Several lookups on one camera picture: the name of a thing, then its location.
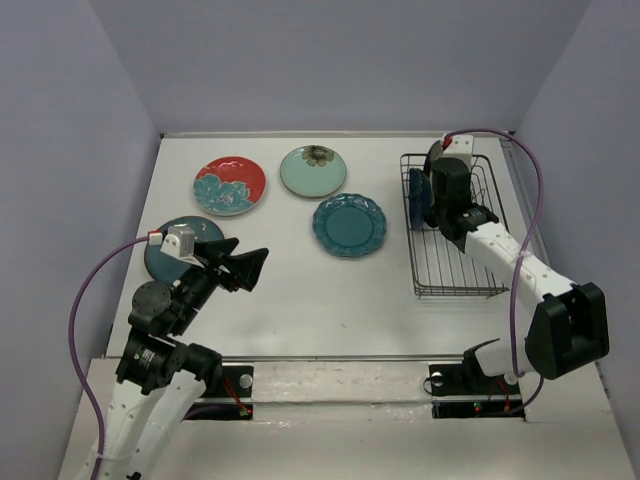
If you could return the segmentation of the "light green flower plate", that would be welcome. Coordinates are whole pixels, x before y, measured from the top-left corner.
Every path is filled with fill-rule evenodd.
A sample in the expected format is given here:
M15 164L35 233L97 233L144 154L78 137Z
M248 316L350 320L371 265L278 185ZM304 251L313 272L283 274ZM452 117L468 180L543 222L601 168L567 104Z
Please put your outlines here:
M279 168L283 185L304 198L324 198L345 182L347 165L335 150L323 145L305 145L289 152Z

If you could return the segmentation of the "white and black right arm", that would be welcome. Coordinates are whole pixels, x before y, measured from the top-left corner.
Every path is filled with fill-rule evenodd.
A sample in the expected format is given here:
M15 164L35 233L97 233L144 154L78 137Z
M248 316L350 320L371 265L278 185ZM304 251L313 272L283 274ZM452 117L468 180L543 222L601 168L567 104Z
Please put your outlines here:
M488 208L476 203L464 161L443 157L431 166L430 223L508 287L509 333L469 348L462 384L482 392L497 376L536 373L556 380L608 355L604 292L555 272L519 243Z

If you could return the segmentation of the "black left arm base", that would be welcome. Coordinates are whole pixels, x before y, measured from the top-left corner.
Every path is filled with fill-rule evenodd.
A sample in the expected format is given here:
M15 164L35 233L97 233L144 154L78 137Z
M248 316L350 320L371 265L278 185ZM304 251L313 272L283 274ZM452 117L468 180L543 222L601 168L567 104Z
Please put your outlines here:
M254 367L224 365L217 384L189 408L186 421L251 421Z

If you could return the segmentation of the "red plate with teal flower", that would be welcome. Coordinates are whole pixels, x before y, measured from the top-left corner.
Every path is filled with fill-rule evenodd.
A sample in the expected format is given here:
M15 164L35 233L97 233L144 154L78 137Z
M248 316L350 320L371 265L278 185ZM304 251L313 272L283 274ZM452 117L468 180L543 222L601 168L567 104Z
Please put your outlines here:
M256 162L245 157L227 156L215 159L199 170L192 192L203 211L231 217L255 207L266 186L267 177Z

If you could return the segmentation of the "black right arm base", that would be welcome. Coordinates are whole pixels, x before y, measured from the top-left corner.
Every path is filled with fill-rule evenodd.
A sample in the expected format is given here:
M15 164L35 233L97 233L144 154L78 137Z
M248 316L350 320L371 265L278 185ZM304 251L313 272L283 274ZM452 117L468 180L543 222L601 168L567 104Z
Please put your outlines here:
M510 385L504 376L483 373L476 352L486 345L466 350L460 363L429 367L422 388L432 399L434 419L525 417L518 383Z

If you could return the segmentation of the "dark teal round plate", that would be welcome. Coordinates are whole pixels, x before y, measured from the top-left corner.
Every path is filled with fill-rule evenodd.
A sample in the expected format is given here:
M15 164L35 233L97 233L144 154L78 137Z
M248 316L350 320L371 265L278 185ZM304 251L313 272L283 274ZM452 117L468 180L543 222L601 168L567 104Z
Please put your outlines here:
M224 239L220 227L202 216L182 216L169 220L159 227L168 233L171 227L189 228L193 231L195 242L210 242ZM172 237L164 238L161 244L147 245L144 251L144 265L153 280L166 285L173 285L190 267L191 264L180 259L177 247L171 243Z

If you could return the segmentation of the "cream plate with purple rim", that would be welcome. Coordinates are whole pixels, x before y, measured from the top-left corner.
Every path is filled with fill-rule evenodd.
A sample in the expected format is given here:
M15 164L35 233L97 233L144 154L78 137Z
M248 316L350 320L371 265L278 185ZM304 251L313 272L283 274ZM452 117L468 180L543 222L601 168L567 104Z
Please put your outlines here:
M429 148L426 154L425 161L423 164L423 173L426 176L431 175L433 163L443 155L443 152L444 152L443 140L437 140L431 145L431 147Z

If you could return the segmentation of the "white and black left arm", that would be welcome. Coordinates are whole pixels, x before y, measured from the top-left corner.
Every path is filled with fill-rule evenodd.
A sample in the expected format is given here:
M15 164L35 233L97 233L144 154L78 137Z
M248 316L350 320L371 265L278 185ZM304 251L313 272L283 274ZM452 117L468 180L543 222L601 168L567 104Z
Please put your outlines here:
M97 438L80 479L148 479L170 435L202 395L222 387L240 416L251 411L223 374L218 352L184 344L185 333L215 290L252 291L269 255L266 248L236 254L239 241L198 241L184 226L153 230L136 240L187 265L173 284L149 281L132 297L129 335L115 370L112 398L101 409L83 371L76 372L97 420Z

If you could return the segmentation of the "teal scalloped embossed plate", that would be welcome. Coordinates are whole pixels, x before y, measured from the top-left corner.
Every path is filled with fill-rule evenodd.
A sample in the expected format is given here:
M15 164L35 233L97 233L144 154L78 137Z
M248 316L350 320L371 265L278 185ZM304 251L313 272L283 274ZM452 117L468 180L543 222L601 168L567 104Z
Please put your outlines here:
M373 199L341 193L318 205L312 215L311 228L327 253L340 258L360 258L384 245L387 220Z

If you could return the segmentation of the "dark blue shell-shaped plate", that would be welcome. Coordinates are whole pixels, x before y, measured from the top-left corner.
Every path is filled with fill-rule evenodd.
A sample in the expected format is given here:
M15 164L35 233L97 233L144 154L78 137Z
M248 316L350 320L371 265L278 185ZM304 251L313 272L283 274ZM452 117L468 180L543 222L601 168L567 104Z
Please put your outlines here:
M423 227L431 211L431 183L419 168L409 169L409 222L413 230Z

